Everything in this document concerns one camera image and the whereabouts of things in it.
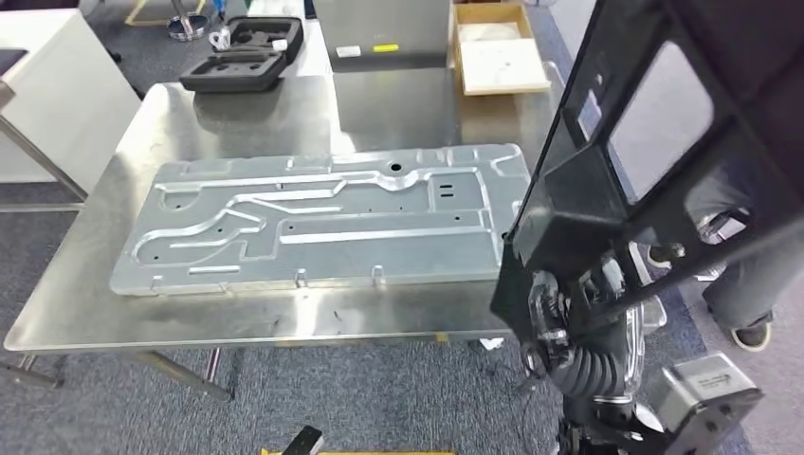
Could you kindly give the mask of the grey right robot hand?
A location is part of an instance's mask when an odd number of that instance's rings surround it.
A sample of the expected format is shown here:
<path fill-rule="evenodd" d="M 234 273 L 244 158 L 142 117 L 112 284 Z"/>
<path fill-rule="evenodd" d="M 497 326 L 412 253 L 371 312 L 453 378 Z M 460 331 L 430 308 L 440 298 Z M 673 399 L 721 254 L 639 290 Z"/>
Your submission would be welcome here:
<path fill-rule="evenodd" d="M 617 394 L 625 388 L 631 356 L 628 318 L 594 327 L 589 313 L 620 297 L 624 279 L 608 260 L 581 284 L 572 299 L 558 279 L 540 270 L 531 274 L 527 297 L 529 343 L 551 380 L 568 395 Z"/>

